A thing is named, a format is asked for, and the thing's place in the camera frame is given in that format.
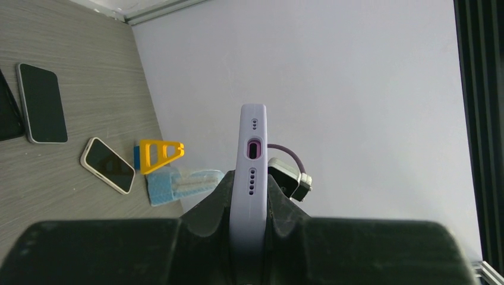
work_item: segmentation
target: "charging port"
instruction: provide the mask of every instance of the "charging port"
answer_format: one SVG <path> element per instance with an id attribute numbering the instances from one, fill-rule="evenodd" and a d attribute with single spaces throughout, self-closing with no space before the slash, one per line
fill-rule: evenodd
<path id="1" fill-rule="evenodd" d="M 250 140 L 247 146 L 247 155 L 249 159 L 256 159 L 261 156 L 261 142 Z"/>

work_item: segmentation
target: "blue plastic piece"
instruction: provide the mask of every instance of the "blue plastic piece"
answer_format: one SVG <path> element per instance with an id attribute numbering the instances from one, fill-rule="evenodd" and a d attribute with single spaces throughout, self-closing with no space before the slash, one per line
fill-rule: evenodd
<path id="1" fill-rule="evenodd" d="M 180 170 L 165 166 L 146 175 L 150 205 L 163 205 L 178 199 L 214 190 L 224 178 L 218 170 Z"/>
<path id="2" fill-rule="evenodd" d="M 133 167 L 135 170 L 140 170 L 140 146 L 133 148 Z"/>

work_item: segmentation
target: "wall adapter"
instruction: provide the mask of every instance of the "wall adapter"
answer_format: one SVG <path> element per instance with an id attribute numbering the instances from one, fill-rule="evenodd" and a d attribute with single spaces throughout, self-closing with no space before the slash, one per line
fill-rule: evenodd
<path id="1" fill-rule="evenodd" d="M 299 170 L 276 157 L 268 161 L 268 174 L 273 176 L 287 198 L 301 202 L 311 191 L 310 175 L 300 173 Z"/>

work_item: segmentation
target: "black tablet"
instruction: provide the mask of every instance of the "black tablet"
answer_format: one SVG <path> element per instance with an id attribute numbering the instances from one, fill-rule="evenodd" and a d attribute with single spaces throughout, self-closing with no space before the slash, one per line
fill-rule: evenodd
<path id="1" fill-rule="evenodd" d="M 2 75 L 0 90 L 0 141 L 24 135 L 23 119 L 9 85 Z"/>

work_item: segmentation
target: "gray wood-grain table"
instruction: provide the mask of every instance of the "gray wood-grain table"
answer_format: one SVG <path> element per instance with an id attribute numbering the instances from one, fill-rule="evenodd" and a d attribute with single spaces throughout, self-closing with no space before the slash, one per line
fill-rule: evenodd
<path id="1" fill-rule="evenodd" d="M 141 175 L 121 195 L 79 164 L 91 137 L 129 162 L 135 140 L 161 139 L 129 26 L 68 0 L 2 0 L 0 68 L 17 100 L 18 62 L 57 74 L 69 140 L 0 142 L 0 260 L 37 221 L 182 214 L 179 202 L 151 207 Z"/>

